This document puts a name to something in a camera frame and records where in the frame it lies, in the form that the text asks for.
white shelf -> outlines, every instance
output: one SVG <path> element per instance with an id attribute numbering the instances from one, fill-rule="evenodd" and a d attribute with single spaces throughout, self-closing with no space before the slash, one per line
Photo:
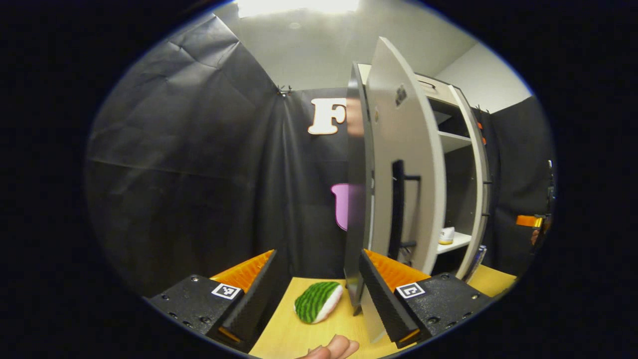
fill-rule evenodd
<path id="1" fill-rule="evenodd" d="M 470 140 L 469 137 L 463 137 L 463 136 L 449 134 L 447 132 L 441 132 L 441 131 L 439 131 L 439 137 L 441 137 L 441 144 L 443 145 L 443 153 L 452 152 L 455 149 L 472 145 L 472 141 Z"/>
<path id="2" fill-rule="evenodd" d="M 451 250 L 454 250 L 454 249 L 457 249 L 457 248 L 461 248 L 461 247 L 463 247 L 465 245 L 468 245 L 470 243 L 471 239 L 472 239 L 472 236 L 468 236 L 467 234 L 455 232 L 454 233 L 454 241 L 452 242 L 452 244 L 448 244 L 448 245 L 439 244 L 438 248 L 436 249 L 436 254 L 446 253 L 446 252 L 449 252 Z"/>

